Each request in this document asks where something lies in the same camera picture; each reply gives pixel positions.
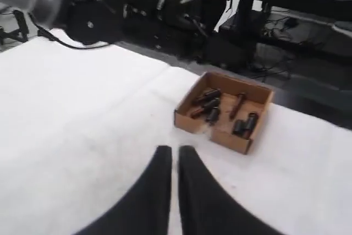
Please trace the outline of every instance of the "cardboard box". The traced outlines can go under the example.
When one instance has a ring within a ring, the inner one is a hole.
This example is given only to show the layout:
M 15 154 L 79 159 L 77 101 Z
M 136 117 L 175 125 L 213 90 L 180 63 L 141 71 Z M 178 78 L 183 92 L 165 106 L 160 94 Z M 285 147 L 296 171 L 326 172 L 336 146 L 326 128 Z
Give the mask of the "cardboard box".
M 175 109 L 174 125 L 177 128 L 190 133 L 202 131 L 202 128 L 206 125 L 205 117 L 202 116 L 197 119 L 190 117 L 191 112 L 199 108 L 199 106 L 193 106 L 192 102 L 198 96 L 211 89 L 220 89 L 222 96 L 220 104 L 221 115 L 218 122 L 211 127 L 210 140 L 241 154 L 247 154 L 262 126 L 264 115 L 272 101 L 274 92 L 269 88 L 234 79 L 223 74 L 205 73 Z M 235 105 L 236 95 L 239 93 L 246 93 L 247 98 L 234 120 L 230 121 L 229 113 Z M 233 135 L 234 122 L 237 119 L 247 120 L 250 112 L 257 112 L 259 120 L 249 139 Z

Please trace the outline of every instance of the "black cable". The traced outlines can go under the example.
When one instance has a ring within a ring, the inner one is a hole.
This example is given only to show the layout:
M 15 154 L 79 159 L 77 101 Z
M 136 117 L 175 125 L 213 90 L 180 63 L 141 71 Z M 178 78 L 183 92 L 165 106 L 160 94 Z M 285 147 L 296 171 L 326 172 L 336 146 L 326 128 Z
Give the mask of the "black cable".
M 262 78 L 262 77 L 268 77 L 270 75 L 275 75 L 275 74 L 280 74 L 280 73 L 285 73 L 287 72 L 287 70 L 284 70 L 284 71 L 280 71 L 280 72 L 275 72 L 275 73 L 271 73 L 271 74 L 265 74 L 265 75 L 259 75 L 259 76 L 256 76 L 256 77 L 252 77 L 251 79 L 258 79 L 258 78 Z
M 44 37 L 48 38 L 51 41 L 56 41 L 57 43 L 67 47 L 67 48 L 71 48 L 74 50 L 95 50 L 95 49 L 99 49 L 99 48 L 104 48 L 104 47 L 108 47 L 111 44 L 104 44 L 104 45 L 100 45 L 100 46 L 95 46 L 95 47 L 76 47 L 76 46 L 72 46 L 70 44 L 67 44 L 65 42 L 63 42 L 62 40 L 60 40 L 58 37 L 54 36 L 52 33 L 50 33 L 49 31 L 47 31 L 46 29 L 44 29 L 43 27 L 40 27 L 38 24 L 36 24 L 36 22 L 34 21 L 33 17 L 29 14 L 29 18 L 32 21 L 32 23 L 42 32 L 44 33 Z
M 191 20 L 193 22 L 193 24 L 196 26 L 196 28 L 198 29 L 198 31 L 205 37 L 205 38 L 209 38 L 208 34 L 204 31 L 204 29 L 202 29 L 202 27 L 198 24 L 198 22 L 195 19 Z

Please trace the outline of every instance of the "white table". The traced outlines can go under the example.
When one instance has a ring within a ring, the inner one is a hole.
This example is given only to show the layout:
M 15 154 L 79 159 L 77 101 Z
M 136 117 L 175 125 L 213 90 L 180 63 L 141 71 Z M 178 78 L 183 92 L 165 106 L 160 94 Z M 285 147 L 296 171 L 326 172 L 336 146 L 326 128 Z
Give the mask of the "white table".
M 352 133 L 272 104 L 251 154 L 237 154 L 173 127 L 173 109 L 197 77 L 117 46 L 76 51 L 36 38 L 2 53 L 0 234 L 78 231 L 122 197 L 163 144 L 174 152 L 169 234 L 182 233 L 182 144 L 280 231 L 352 234 Z

